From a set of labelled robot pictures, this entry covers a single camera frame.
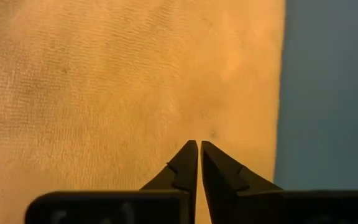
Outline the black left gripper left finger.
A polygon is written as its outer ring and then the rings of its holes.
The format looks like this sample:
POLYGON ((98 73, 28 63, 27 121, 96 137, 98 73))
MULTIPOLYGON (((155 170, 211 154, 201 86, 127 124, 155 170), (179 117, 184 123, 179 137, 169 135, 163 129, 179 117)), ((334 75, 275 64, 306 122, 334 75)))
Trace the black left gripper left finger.
POLYGON ((187 141, 166 166, 140 190, 178 190, 187 196, 188 223, 195 223, 196 192, 198 183, 198 146, 187 141))

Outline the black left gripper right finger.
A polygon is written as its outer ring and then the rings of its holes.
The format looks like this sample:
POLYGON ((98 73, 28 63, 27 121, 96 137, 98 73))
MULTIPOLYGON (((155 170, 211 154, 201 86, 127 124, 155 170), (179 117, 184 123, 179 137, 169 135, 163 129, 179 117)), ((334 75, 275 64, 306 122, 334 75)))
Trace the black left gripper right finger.
POLYGON ((264 192, 281 190, 236 161, 209 141, 201 142, 203 185, 211 223, 276 223, 275 197, 264 192))

